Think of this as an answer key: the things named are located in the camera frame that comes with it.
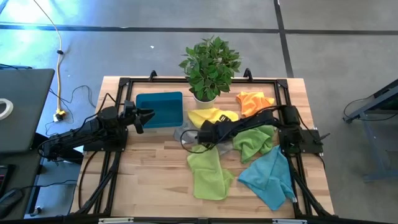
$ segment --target white pot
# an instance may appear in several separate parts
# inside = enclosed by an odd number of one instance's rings
[[[215,102],[216,99],[217,99],[217,96],[216,96],[216,98],[214,98],[213,100],[211,100],[211,101],[209,101],[209,102],[202,102],[202,101],[198,100],[198,99],[195,97],[195,95],[194,95],[193,97],[194,97],[195,101],[197,102],[197,108],[198,108],[198,109],[209,109],[209,108],[212,108],[213,105],[214,105],[214,102]]]

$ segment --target potted plant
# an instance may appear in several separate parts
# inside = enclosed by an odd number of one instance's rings
[[[229,92],[235,72],[239,72],[239,52],[228,47],[219,37],[202,39],[193,49],[185,48],[187,59],[180,63],[197,102],[197,108],[207,109],[221,92]]]

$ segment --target yellow towel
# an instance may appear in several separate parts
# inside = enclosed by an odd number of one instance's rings
[[[213,124],[216,123],[221,115],[227,116],[231,121],[237,121],[239,119],[237,113],[233,111],[223,111],[217,108],[188,111],[189,119],[197,128],[200,128],[206,120]]]
[[[244,117],[251,116],[265,107],[272,106],[275,102],[275,99],[265,97],[263,92],[241,92],[236,96],[236,99],[242,106],[242,115]]]

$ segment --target gray floor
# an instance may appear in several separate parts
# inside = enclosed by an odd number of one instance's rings
[[[39,1],[56,24],[116,27],[212,27],[276,29],[271,0],[119,0]],[[280,0],[286,29],[396,30],[394,0]],[[9,0],[0,22],[49,24],[30,0]],[[212,33],[184,32],[61,32],[66,51],[61,66],[62,96],[70,99],[76,86],[88,85],[96,101],[104,75],[182,75],[177,67],[184,48]],[[243,67],[255,77],[286,77],[279,34],[220,33],[243,56]],[[333,206],[345,218],[398,221],[398,181],[365,184],[362,176],[372,172],[373,160],[362,124],[345,124],[347,103],[373,94],[398,75],[398,35],[287,35],[294,76],[304,78],[316,126],[331,135],[324,140],[326,174]],[[54,31],[0,30],[0,62],[55,68],[58,39]],[[52,88],[57,89],[56,81]],[[76,128],[94,112],[86,90],[78,90],[70,105],[75,122],[50,125],[49,133]],[[52,120],[56,99],[50,96],[38,132]],[[398,119],[374,123],[378,144],[393,149]],[[392,165],[397,156],[391,155]],[[54,182],[43,175],[42,182]],[[65,195],[73,187],[52,187],[40,192]],[[45,204],[46,215],[66,214],[68,205]]]

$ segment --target black line on floor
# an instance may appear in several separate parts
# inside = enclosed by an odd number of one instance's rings
[[[277,34],[278,29],[245,29],[245,28],[178,28],[178,27],[93,27],[57,25],[59,31],[91,31],[91,32],[212,32],[242,34]],[[0,29],[12,30],[55,30],[50,25],[12,25],[0,24]]]
[[[3,9],[6,7],[8,0],[2,0],[0,4],[0,14],[2,13]]]
[[[398,35],[398,30],[302,30],[286,29],[286,34],[314,35]]]
[[[274,6],[276,13],[276,21],[278,23],[278,28],[279,28],[279,37],[280,37],[280,44],[282,46],[282,54],[285,61],[287,78],[294,78],[292,62],[290,61],[289,48],[287,46],[284,21],[282,18],[282,13],[280,11],[280,5],[278,0],[274,0]]]

